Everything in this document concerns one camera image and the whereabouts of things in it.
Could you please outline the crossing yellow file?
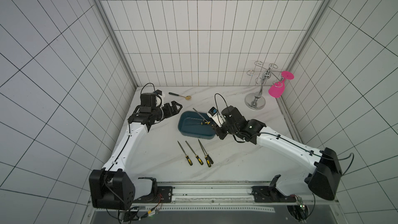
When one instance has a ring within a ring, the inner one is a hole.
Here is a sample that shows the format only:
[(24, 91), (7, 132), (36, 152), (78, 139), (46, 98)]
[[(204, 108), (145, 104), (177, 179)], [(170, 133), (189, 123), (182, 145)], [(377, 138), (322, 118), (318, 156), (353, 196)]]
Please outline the crossing yellow file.
[(210, 123), (211, 123), (210, 120), (206, 119), (206, 118), (204, 117), (204, 115), (202, 115), (201, 113), (199, 113), (195, 108), (193, 108), (193, 110), (202, 118), (203, 121), (201, 122), (201, 125), (210, 125)]

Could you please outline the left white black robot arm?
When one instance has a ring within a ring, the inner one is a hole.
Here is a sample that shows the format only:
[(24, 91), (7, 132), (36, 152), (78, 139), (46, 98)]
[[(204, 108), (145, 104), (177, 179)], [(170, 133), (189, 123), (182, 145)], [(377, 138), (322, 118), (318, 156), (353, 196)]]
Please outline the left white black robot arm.
[(156, 201), (159, 197), (157, 181), (153, 177), (131, 179), (126, 169), (133, 161), (133, 153), (149, 133), (150, 128), (165, 119), (178, 115), (182, 105), (164, 100), (165, 93), (156, 90), (140, 95), (141, 103), (127, 119), (122, 139), (109, 160), (89, 176), (92, 205), (95, 208), (127, 211), (134, 201)]

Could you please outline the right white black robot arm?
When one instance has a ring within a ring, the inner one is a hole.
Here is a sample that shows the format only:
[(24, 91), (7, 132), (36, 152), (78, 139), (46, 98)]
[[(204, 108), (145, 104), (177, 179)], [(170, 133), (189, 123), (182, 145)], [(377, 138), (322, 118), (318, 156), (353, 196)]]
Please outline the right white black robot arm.
[(267, 193), (272, 200), (299, 194), (314, 194), (328, 201), (335, 199), (343, 172), (334, 150), (306, 146), (279, 134), (259, 120), (246, 120), (234, 106), (221, 112), (212, 107), (207, 116), (214, 121), (213, 129), (221, 140), (233, 135), (243, 142), (269, 148), (301, 167), (297, 172), (274, 176)]

